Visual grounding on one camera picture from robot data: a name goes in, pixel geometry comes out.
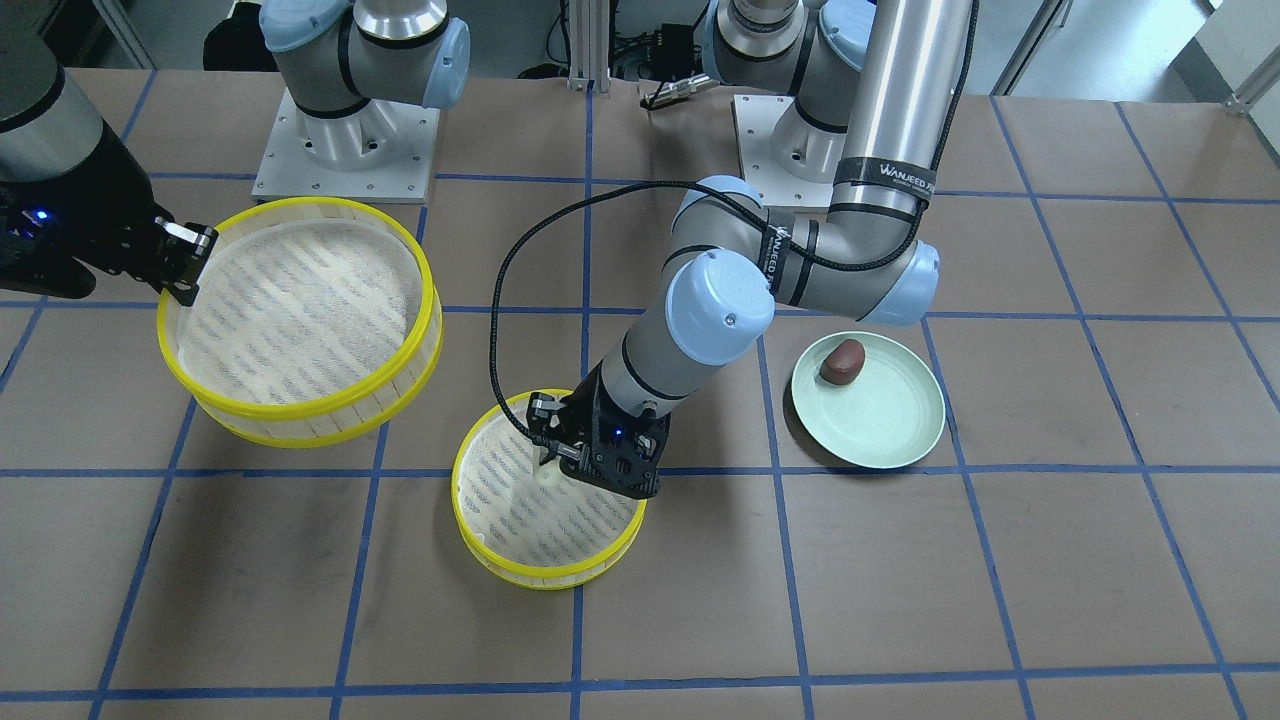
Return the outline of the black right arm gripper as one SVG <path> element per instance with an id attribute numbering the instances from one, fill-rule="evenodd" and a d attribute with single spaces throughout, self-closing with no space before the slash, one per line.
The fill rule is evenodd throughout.
<path id="1" fill-rule="evenodd" d="M 123 142 L 101 140 L 59 177 L 3 183 L 1 286 L 84 299 L 101 270 L 127 274 L 192 307 L 219 232 L 172 219 Z"/>

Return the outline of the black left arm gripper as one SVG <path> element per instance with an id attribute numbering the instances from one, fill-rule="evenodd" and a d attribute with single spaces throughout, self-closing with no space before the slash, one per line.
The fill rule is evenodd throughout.
<path id="1" fill-rule="evenodd" d="M 628 498 L 658 495 L 669 419 L 650 409 L 639 416 L 626 413 L 608 395 L 599 368 L 563 397 L 531 393 L 527 425 L 532 443 L 541 448 L 539 466 L 556 464 L 571 479 Z"/>

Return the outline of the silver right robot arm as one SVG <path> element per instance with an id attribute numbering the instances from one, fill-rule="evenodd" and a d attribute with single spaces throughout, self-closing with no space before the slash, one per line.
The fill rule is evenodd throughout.
<path id="1" fill-rule="evenodd" d="M 178 223 L 28 20 L 1 20 L 1 287 L 84 299 L 125 274 L 193 305 L 218 232 Z"/>

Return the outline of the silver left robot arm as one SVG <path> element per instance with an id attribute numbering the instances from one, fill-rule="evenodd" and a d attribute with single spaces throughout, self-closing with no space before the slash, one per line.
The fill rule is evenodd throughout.
<path id="1" fill-rule="evenodd" d="M 660 487 L 669 416 L 751 350 L 774 307 L 908 325 L 929 307 L 937 251 L 918 238 L 977 33 L 977 1 L 712 1 L 709 74 L 781 92 L 844 136 L 819 220 L 769 209 L 736 176 L 684 186 L 652 306 L 563 395 L 513 420 L 539 479 L 630 498 Z"/>

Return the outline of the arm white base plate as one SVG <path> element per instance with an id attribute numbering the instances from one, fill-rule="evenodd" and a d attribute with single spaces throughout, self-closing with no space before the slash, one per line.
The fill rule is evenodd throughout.
<path id="1" fill-rule="evenodd" d="M 442 111 L 372 100 L 338 119 L 311 117 L 284 94 L 251 193 L 424 204 Z"/>
<path id="2" fill-rule="evenodd" d="M 742 178 L 768 208 L 823 213 L 846 135 L 809 124 L 785 96 L 736 94 L 733 123 Z"/>

